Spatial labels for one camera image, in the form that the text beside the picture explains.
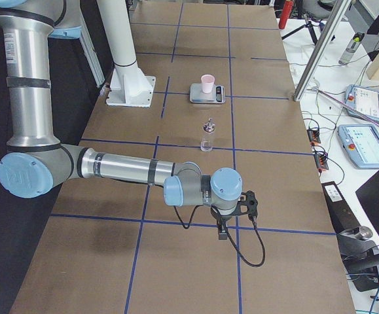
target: bottle cap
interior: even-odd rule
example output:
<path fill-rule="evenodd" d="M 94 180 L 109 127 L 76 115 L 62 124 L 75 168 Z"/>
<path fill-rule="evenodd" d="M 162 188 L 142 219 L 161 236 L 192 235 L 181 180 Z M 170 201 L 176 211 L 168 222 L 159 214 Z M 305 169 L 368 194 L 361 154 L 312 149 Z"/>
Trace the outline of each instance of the bottle cap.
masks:
<path fill-rule="evenodd" d="M 212 118 L 209 118 L 208 121 L 204 123 L 204 131 L 208 133 L 213 133 L 215 131 L 215 123 Z"/>

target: metal pole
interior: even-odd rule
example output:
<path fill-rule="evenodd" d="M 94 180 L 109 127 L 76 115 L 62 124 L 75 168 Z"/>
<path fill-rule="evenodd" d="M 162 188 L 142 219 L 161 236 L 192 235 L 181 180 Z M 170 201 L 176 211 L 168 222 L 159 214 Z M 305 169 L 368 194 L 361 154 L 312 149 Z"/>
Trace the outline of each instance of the metal pole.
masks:
<path fill-rule="evenodd" d="M 324 50 L 326 46 L 330 43 L 333 37 L 333 33 L 342 20 L 343 15 L 348 8 L 351 0 L 338 0 L 333 7 L 332 13 L 329 16 L 329 20 L 326 23 L 325 28 L 323 29 L 323 33 L 321 34 L 316 47 L 310 57 L 310 60 L 307 63 L 306 69 L 300 78 L 300 82 L 298 83 L 297 89 L 294 93 L 294 100 L 299 101 L 306 91 L 307 85 L 310 79 L 313 77 L 314 72 L 316 71 L 320 59 L 323 56 Z"/>

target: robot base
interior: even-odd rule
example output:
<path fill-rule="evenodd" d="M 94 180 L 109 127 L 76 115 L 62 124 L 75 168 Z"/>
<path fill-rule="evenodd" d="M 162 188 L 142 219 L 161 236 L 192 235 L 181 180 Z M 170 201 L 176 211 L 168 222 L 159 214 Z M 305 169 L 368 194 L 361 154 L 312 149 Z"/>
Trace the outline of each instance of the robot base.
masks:
<path fill-rule="evenodd" d="M 151 86 L 151 88 L 146 88 L 145 90 L 142 90 L 136 96 L 128 95 L 128 93 L 126 92 L 126 77 L 123 76 L 123 78 L 124 84 L 122 86 L 125 86 L 125 88 L 121 86 L 121 83 L 118 79 L 117 70 L 114 69 L 110 86 L 111 91 L 109 92 L 108 97 L 106 99 L 106 104 L 110 106 L 150 107 L 151 99 L 153 98 L 154 86 L 156 84 L 156 77 L 142 75 L 140 79 L 147 80 L 148 84 L 146 83 L 145 85 Z"/>

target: digital scale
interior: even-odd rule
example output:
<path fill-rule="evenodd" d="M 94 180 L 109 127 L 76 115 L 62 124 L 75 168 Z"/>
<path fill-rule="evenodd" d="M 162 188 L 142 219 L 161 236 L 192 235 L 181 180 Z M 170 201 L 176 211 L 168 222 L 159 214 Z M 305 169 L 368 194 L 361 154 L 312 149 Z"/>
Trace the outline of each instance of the digital scale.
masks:
<path fill-rule="evenodd" d="M 379 122 L 379 91 L 356 85 L 346 88 L 345 104 Z M 348 111 L 350 116 L 357 114 Z"/>
<path fill-rule="evenodd" d="M 372 124 L 338 126 L 339 138 L 359 169 L 379 169 L 379 134 Z"/>
<path fill-rule="evenodd" d="M 189 100 L 191 103 L 212 103 L 222 104 L 226 102 L 224 86 L 214 85 L 211 93 L 204 93 L 202 91 L 201 83 L 193 83 L 190 86 Z"/>

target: blue tape line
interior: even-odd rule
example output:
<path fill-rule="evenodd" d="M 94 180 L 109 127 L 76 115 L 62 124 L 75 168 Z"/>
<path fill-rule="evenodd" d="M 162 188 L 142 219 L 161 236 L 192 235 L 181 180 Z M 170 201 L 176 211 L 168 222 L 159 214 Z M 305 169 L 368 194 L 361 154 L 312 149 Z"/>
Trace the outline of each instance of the blue tape line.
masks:
<path fill-rule="evenodd" d="M 89 142 L 101 142 L 101 143 L 115 143 L 115 144 L 133 144 L 133 145 L 149 145 L 155 146 L 156 143 L 145 143 L 145 142 L 133 142 L 133 141 L 115 141 L 113 139 L 82 139 L 82 141 Z"/>
<path fill-rule="evenodd" d="M 272 97 L 272 96 L 232 96 L 233 98 L 253 98 L 253 99 L 280 99 L 289 100 L 288 97 Z"/>
<path fill-rule="evenodd" d="M 236 244 L 237 244 L 237 247 L 240 249 L 239 217 L 236 217 Z M 242 268 L 240 266 L 239 254 L 237 254 L 237 282 L 238 282 L 238 296 L 239 296 L 239 314 L 242 314 L 243 313 Z"/>
<path fill-rule="evenodd" d="M 178 26 L 176 24 L 161 24 L 161 23 L 143 23 L 143 22 L 130 22 L 131 25 L 152 25 L 152 26 Z"/>
<path fill-rule="evenodd" d="M 127 222 L 141 222 L 141 219 L 132 218 L 119 218 L 119 217 L 105 217 L 105 216 L 89 216 L 89 215 L 73 215 L 73 214 L 58 214 L 52 213 L 51 217 L 62 217 L 62 218 L 79 218 L 79 219 L 95 219 L 95 220 L 116 220 L 116 221 L 127 221 Z"/>
<path fill-rule="evenodd" d="M 231 44 L 230 44 L 230 11 L 227 6 L 227 36 L 228 36 L 228 70 L 230 76 L 230 112 L 231 112 L 231 137 L 233 153 L 233 169 L 236 170 L 236 136 L 234 133 L 234 110 L 233 110 L 233 81 L 232 81 L 232 64 L 231 64 Z"/>
<path fill-rule="evenodd" d="M 144 143 L 144 142 L 132 142 L 132 141 L 115 141 L 108 139 L 82 139 L 82 141 L 89 142 L 102 142 L 102 143 L 116 143 L 116 144 L 132 144 L 132 145 L 149 145 L 155 146 L 156 143 Z M 163 144 L 159 143 L 157 146 L 161 147 L 181 147 L 181 148 L 199 148 L 198 146 L 189 145 L 178 145 L 178 144 Z M 311 152 L 282 152 L 278 150 L 263 150 L 263 149 L 244 149 L 244 148 L 228 148 L 228 147 L 214 147 L 216 150 L 232 150 L 236 152 L 263 152 L 265 154 L 288 154 L 288 155 L 299 155 L 299 156 L 313 156 Z"/>
<path fill-rule="evenodd" d="M 144 223 L 148 224 L 170 224 L 174 226 L 181 226 L 180 222 L 177 221 L 163 221 L 163 220 L 144 220 Z M 216 224 L 199 224 L 199 223 L 193 223 L 190 224 L 191 227 L 203 227 L 203 228 L 216 228 Z"/>
<path fill-rule="evenodd" d="M 280 31 L 278 28 L 263 28 L 263 27 L 230 27 L 231 29 L 257 29 L 259 31 Z"/>
<path fill-rule="evenodd" d="M 143 23 L 143 22 L 130 22 L 130 24 L 133 24 L 133 25 L 152 25 L 152 26 L 185 26 L 185 27 L 201 27 L 201 28 L 256 29 L 259 31 L 280 31 L 278 28 L 263 28 L 263 27 L 200 26 L 200 25 L 186 25 L 186 24 L 161 24 L 161 23 Z"/>
<path fill-rule="evenodd" d="M 167 54 L 163 52 L 136 52 L 135 54 L 158 54 L 160 56 L 171 56 L 171 54 Z"/>
<path fill-rule="evenodd" d="M 152 55 L 160 55 L 160 56 L 177 56 L 177 57 L 197 57 L 197 58 L 228 58 L 228 56 L 202 56 L 198 54 L 167 54 L 163 52 L 136 52 L 135 54 L 152 54 Z"/>
<path fill-rule="evenodd" d="M 254 230 L 252 227 L 238 226 L 239 230 Z M 259 231 L 265 232 L 281 232 L 285 234 L 314 234 L 317 236 L 335 236 L 334 232 L 322 232 L 322 231 L 307 231 L 307 230 L 290 230 L 290 229 L 275 229 L 275 228 L 257 228 Z"/>
<path fill-rule="evenodd" d="M 181 5 L 181 13 L 179 14 L 179 21 L 177 22 L 177 29 L 176 29 L 176 37 L 175 37 L 175 43 L 173 44 L 173 52 L 171 55 L 171 61 L 170 63 L 173 63 L 173 59 L 175 57 L 175 51 L 176 51 L 176 42 L 177 42 L 177 36 L 179 34 L 179 27 L 181 25 L 181 19 L 182 19 L 182 12 L 183 12 L 183 3 Z"/>
<path fill-rule="evenodd" d="M 162 113 L 160 114 L 161 119 L 163 119 L 164 109 L 166 108 L 166 98 L 168 97 L 169 82 L 170 82 L 170 77 L 168 77 L 168 82 L 166 83 L 166 92 L 164 93 L 163 108 L 162 108 Z"/>
<path fill-rule="evenodd" d="M 287 59 L 281 59 L 281 58 L 251 58 L 252 60 L 273 60 L 273 61 L 287 61 Z"/>
<path fill-rule="evenodd" d="M 233 111 L 233 82 L 232 82 L 232 64 L 231 64 L 231 44 L 230 44 L 230 10 L 227 5 L 227 35 L 228 35 L 228 70 L 230 74 L 230 109 L 231 109 L 231 137 L 232 137 L 232 154 L 233 154 L 233 169 L 236 170 L 236 141 L 234 133 L 234 111 Z M 239 235 L 239 217 L 236 217 L 236 245 L 240 248 L 240 235 Z M 239 314 L 243 313 L 243 299 L 242 299 L 242 271 L 240 269 L 240 256 L 236 253 L 237 261 L 237 291 Z"/>
<path fill-rule="evenodd" d="M 189 93 L 178 93 L 178 92 L 169 92 L 171 95 L 189 95 Z"/>
<path fill-rule="evenodd" d="M 154 146 L 153 159 L 156 158 L 156 154 L 157 154 L 158 138 L 159 138 L 159 136 L 157 136 L 157 138 L 156 138 L 156 145 Z M 128 292 L 127 292 L 127 295 L 126 295 L 126 303 L 125 303 L 125 308 L 124 308 L 124 314 L 128 313 L 128 308 L 130 306 L 132 285 L 134 283 L 135 267 L 137 266 L 139 245 L 141 243 L 141 235 L 143 234 L 144 217 L 145 217 L 145 212 L 147 210 L 147 203 L 149 201 L 149 194 L 150 194 L 150 186 L 147 187 L 147 191 L 145 193 L 144 206 L 143 206 L 143 214 L 141 215 L 141 222 L 140 222 L 140 225 L 139 225 L 137 245 L 135 246 L 134 260 L 132 262 L 132 270 L 131 270 L 131 276 L 130 276 L 130 283 L 128 284 Z"/>
<path fill-rule="evenodd" d="M 79 219 L 94 219 L 94 220 L 112 220 L 112 221 L 125 221 L 125 222 L 144 222 L 145 224 L 173 224 L 176 226 L 180 226 L 180 222 L 175 221 L 167 221 L 167 220 L 141 220 L 134 218 L 120 218 L 120 217 L 105 217 L 105 216 L 90 216 L 90 215 L 73 215 L 73 214 L 61 214 L 61 213 L 52 213 L 51 217 L 59 217 L 59 218 L 79 218 Z M 216 228 L 215 224 L 200 224 L 193 223 L 191 226 L 196 227 L 204 227 L 204 228 Z M 245 227 L 245 226 L 228 226 L 228 229 L 239 229 L 239 230 L 249 230 L 253 231 L 253 227 Z M 290 229 L 276 229 L 276 228 L 257 228 L 259 231 L 263 232 L 280 232 L 285 234 L 314 234 L 317 236 L 335 236 L 334 232 L 320 232 L 320 231 L 307 231 L 307 230 L 290 230 Z"/>

